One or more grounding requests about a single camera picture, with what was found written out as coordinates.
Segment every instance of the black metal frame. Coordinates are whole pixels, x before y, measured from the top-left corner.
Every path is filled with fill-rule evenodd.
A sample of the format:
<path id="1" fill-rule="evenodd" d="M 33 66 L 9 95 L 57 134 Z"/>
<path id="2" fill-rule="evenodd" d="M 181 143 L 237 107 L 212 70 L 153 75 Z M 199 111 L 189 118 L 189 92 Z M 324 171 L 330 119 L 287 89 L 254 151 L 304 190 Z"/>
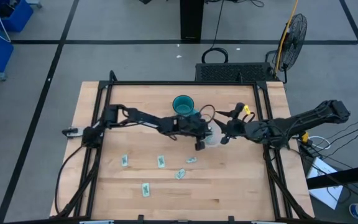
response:
<path id="1" fill-rule="evenodd" d="M 104 89 L 107 89 L 106 92 L 106 99 L 104 101 L 104 107 L 109 105 L 110 99 L 111 99 L 111 93 L 112 93 L 112 88 L 114 85 L 230 85 L 230 86 L 252 86 L 253 90 L 254 90 L 254 95 L 255 95 L 255 104 L 256 104 L 256 108 L 257 108 L 257 116 L 259 119 L 263 119 L 263 113 L 262 113 L 262 105 L 260 102 L 260 96 L 259 96 L 259 89 L 262 90 L 262 93 L 264 94 L 264 101 L 265 101 L 265 107 L 267 110 L 267 116 L 268 119 L 271 119 L 273 117 L 272 115 L 272 108 L 270 105 L 270 99 L 269 99 L 269 94 L 267 91 L 267 84 L 266 82 L 183 82 L 183 81 L 178 81 L 178 82 L 170 82 L 170 81 L 156 81 L 156 82 L 133 82 L 133 81 L 117 81 L 115 75 L 113 72 L 110 73 L 110 81 L 99 81 L 99 85 L 98 85 L 98 92 L 96 94 L 96 102 L 95 102 L 95 106 L 94 106 L 94 111 L 93 111 L 93 117 L 92 117 L 92 121 L 91 124 L 94 125 L 98 115 L 99 115 L 99 111 L 100 111 L 100 106 L 101 106 L 101 97 L 103 95 L 103 91 Z M 96 149 L 90 149 L 87 148 L 86 149 L 86 153 L 85 153 L 85 159 L 84 159 L 84 163 L 83 163 L 83 168 L 82 168 L 82 173 L 81 173 L 81 180 L 80 180 L 80 184 L 82 184 L 84 182 L 85 177 L 88 174 L 88 169 L 89 169 L 89 164 L 90 164 L 90 159 L 91 159 L 91 155 L 92 155 L 92 150 L 96 150 L 96 154 L 95 154 L 95 161 L 99 164 L 99 161 L 101 159 L 101 151 L 102 151 L 102 147 L 103 144 L 101 144 L 99 147 L 97 147 Z M 266 166 L 267 167 L 272 167 L 272 161 L 270 158 L 270 151 L 271 150 L 269 148 L 268 145 L 264 145 L 264 154 L 265 154 L 265 161 L 266 161 Z M 276 160 L 276 164 L 277 164 L 277 172 L 278 172 L 278 176 L 280 178 L 280 182 L 281 185 L 286 187 L 286 183 L 285 183 L 285 176 L 284 176 L 284 170 L 283 170 L 283 165 L 282 165 L 282 158 L 280 155 L 279 151 L 275 151 L 275 160 Z M 96 193 L 96 183 L 97 183 L 97 179 L 98 179 L 98 171 L 96 171 L 96 175 L 93 177 L 91 183 L 90 183 L 90 189 L 89 189 L 89 197 L 88 197 L 88 201 L 87 201 L 87 206 L 86 206 L 86 214 L 85 216 L 80 216 L 80 211 L 81 211 L 81 204 L 82 204 L 82 197 L 79 199 L 79 201 L 77 202 L 77 204 L 75 205 L 75 210 L 73 213 L 73 217 L 64 217 L 64 218 L 60 218 L 60 217 L 55 217 L 55 218 L 51 218 L 48 220 L 32 220 L 32 221 L 26 221 L 26 222 L 18 222 L 18 223 L 25 223 L 25 224 L 31 224 L 31 223 L 36 223 L 36 224 L 41 224 L 41 223 L 51 223 L 51 224 L 57 224 L 57 223 L 79 223 L 79 221 L 90 221 L 91 220 L 91 214 L 92 214 L 92 208 L 93 208 L 93 200 L 94 200 L 94 195 Z M 274 212 L 274 216 L 275 216 L 275 221 L 272 222 L 285 222 L 285 223 L 326 223 L 326 224 L 338 224 L 338 223 L 333 223 L 333 222 L 323 222 L 323 221 L 319 221 L 319 220 L 308 220 L 308 219 L 296 219 L 292 217 L 292 213 L 291 213 L 291 206 L 288 203 L 287 198 L 283 197 L 283 201 L 285 204 L 285 213 L 286 213 L 286 218 L 281 217 L 280 215 L 280 207 L 278 204 L 278 198 L 277 198 L 277 190 L 276 190 L 276 182 L 274 181 L 274 179 L 268 175 L 268 181 L 269 181 L 269 187 L 270 187 L 270 194 L 272 197 L 272 205 L 273 205 L 273 212 Z M 138 220 L 114 220 L 111 222 L 106 221 L 106 223 L 115 223 L 115 224 L 130 224 L 130 223 L 138 223 L 138 224 L 144 224 L 144 223 L 149 223 L 149 224 L 172 224 L 172 223 L 182 223 L 183 221 L 180 220 L 164 220 L 164 221 L 160 221 L 160 220 L 144 220 L 144 216 L 143 215 L 139 215 Z M 192 223 L 192 224 L 246 224 L 246 223 L 254 223 L 251 221 L 235 221 L 234 217 L 229 216 L 228 217 L 228 221 L 190 221 L 187 220 L 187 223 Z"/>

